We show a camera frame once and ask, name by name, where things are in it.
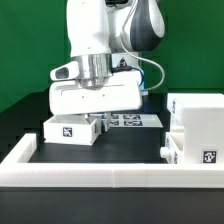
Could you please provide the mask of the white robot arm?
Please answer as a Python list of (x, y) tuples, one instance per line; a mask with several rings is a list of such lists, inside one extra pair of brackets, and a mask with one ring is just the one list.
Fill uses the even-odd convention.
[(55, 115), (88, 115), (136, 110), (140, 84), (113, 57), (135, 58), (160, 43), (165, 25), (159, 0), (67, 0), (71, 61), (50, 72), (50, 110)]

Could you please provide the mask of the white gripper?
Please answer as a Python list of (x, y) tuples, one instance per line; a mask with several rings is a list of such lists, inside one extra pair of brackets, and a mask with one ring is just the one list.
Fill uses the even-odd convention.
[(115, 67), (100, 87), (82, 87), (78, 81), (78, 63), (70, 62), (50, 72), (50, 110), (54, 115), (105, 112), (105, 132), (110, 129), (113, 111), (137, 110), (142, 105), (141, 75), (131, 66)]

